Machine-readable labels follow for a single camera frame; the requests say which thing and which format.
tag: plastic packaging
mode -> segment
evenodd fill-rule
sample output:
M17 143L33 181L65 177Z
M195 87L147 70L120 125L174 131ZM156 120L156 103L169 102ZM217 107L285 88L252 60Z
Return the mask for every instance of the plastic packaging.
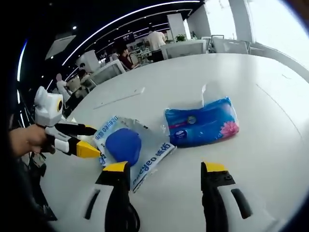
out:
M118 131L123 129L133 131L126 131L125 133L127 135L131 134L130 136L133 138L135 145L130 145L128 144L130 141L125 141L128 139L128 136L122 138L123 134L120 136L117 135L115 139L118 141L116 144L114 142L112 149L109 151L109 145L107 145L107 143L109 143L108 140L111 139L110 136L115 136L115 133L119 133ZM140 148L136 134L138 134L141 141ZM102 157L99 158L99 161L103 167L115 163L119 159L123 159L125 151L128 151L130 155L127 157L127 161L131 164L131 189L133 192L139 188L146 175L153 170L162 158L175 149L175 146L169 143L169 139L166 136L154 133L137 120L120 116L113 116L110 120L105 122L94 134L93 139L102 153ZM120 144L122 144L122 148L115 149L115 147Z
M228 97L216 99L221 93L215 86L216 83L211 85L212 88L206 89L206 85L202 88L201 108L165 110L173 145L208 144L238 133L239 125L231 100Z

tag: potted plant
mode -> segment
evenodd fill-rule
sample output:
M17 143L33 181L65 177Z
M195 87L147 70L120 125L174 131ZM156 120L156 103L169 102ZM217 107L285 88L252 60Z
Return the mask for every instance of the potted plant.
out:
M176 36L176 42L183 42L185 41L185 35L179 34Z

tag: blue sponge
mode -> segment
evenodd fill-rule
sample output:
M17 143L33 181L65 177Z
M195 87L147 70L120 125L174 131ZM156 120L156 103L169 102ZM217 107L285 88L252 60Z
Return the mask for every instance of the blue sponge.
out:
M107 137L105 147L117 162L128 161L133 166L140 156L141 139L135 131L122 128Z

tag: round table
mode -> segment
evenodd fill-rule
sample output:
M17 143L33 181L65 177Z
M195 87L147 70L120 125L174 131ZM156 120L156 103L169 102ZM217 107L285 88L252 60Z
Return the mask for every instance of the round table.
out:
M227 141L177 149L156 166L130 195L142 232L205 231L200 190L205 160L223 164L238 184L263 199L261 207L275 218L288 220L308 192L309 84L269 58L203 54L154 63L97 86L69 118L98 128L120 115L159 131L165 108L200 101L210 81L230 97L240 131ZM140 95L94 109L102 99L143 87Z

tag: ceiling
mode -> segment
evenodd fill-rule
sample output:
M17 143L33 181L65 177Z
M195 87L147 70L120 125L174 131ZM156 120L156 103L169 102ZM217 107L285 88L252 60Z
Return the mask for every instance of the ceiling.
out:
M30 12L30 19L27 19L29 29L21 67L21 91L24 95L27 93L32 98L38 86L47 87L57 73L62 73L64 77L69 75L76 68L76 59L85 51L92 49L99 51L118 36L128 33L128 31L136 32L149 27L149 25L155 26L167 23L168 14L181 13L183 19L185 19L191 10L195 11L203 4L202 2L184 2L162 5L129 15L89 39L62 66L62 63L75 48L108 23L141 8L171 1L113 0L109 1L108 4L104 0L30 2L28 7L32 7L32 11ZM156 29L166 27L168 25L160 25ZM147 30L138 32L136 35L144 33L147 33ZM76 35L76 37L67 48L55 55L53 59L45 60L45 56L54 40L69 35Z

